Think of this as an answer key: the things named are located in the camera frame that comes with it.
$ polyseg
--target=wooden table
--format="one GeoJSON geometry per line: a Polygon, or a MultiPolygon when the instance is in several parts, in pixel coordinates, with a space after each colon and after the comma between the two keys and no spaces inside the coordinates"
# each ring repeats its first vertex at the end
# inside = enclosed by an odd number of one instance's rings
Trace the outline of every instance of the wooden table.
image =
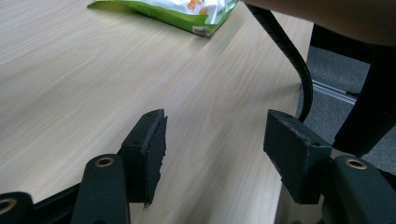
{"type": "MultiPolygon", "coordinates": [[[[0,3],[0,193],[35,203],[115,153],[164,108],[167,151],[154,202],[132,223],[272,223],[280,178],[262,151],[266,111],[295,113],[300,80],[239,3],[211,38],[121,6],[0,3]]],[[[276,14],[306,57],[312,23],[276,14]]]]}

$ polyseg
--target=person's arm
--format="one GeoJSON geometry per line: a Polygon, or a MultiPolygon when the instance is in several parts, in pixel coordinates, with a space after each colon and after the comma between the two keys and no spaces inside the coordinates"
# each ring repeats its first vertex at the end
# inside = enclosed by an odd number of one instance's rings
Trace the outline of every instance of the person's arm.
{"type": "Polygon", "coordinates": [[[244,0],[366,43],[396,46],[396,0],[244,0]]]}

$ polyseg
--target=gray carpet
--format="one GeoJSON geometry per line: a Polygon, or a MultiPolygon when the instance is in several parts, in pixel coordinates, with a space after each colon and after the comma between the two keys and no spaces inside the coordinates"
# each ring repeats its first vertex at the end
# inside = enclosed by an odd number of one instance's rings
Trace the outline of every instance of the gray carpet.
{"type": "MultiPolygon", "coordinates": [[[[362,63],[333,52],[311,47],[308,52],[308,67],[312,79],[342,91],[360,92],[369,64],[362,63]]],[[[301,99],[298,114],[301,111],[301,99]]],[[[314,91],[314,102],[304,124],[324,140],[332,144],[352,104],[314,91]]],[[[367,155],[364,160],[377,168],[396,175],[396,127],[394,127],[367,155]]]]}

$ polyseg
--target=snack bag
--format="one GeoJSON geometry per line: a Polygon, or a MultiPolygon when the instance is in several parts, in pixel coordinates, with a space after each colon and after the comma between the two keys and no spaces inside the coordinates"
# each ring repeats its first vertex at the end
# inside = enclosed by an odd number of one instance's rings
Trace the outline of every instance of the snack bag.
{"type": "Polygon", "coordinates": [[[238,0],[94,0],[120,2],[127,7],[197,35],[212,35],[238,0]]]}

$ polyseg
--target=brass grommet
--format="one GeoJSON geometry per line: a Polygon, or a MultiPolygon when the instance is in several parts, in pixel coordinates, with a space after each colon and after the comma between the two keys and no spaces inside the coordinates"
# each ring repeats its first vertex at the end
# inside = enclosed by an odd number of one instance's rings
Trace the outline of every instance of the brass grommet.
{"type": "Polygon", "coordinates": [[[358,161],[358,160],[347,159],[347,160],[346,160],[346,164],[347,164],[348,166],[353,167],[353,168],[358,169],[358,170],[365,170],[365,169],[367,169],[367,165],[364,164],[364,163],[361,162],[361,161],[358,161]]]}
{"type": "Polygon", "coordinates": [[[95,162],[96,167],[107,167],[113,164],[114,159],[111,157],[103,157],[95,162]]]}
{"type": "Polygon", "coordinates": [[[3,206],[0,206],[0,215],[3,215],[4,213],[8,212],[11,210],[16,204],[17,200],[14,198],[6,198],[3,200],[0,200],[0,204],[3,206]]]}

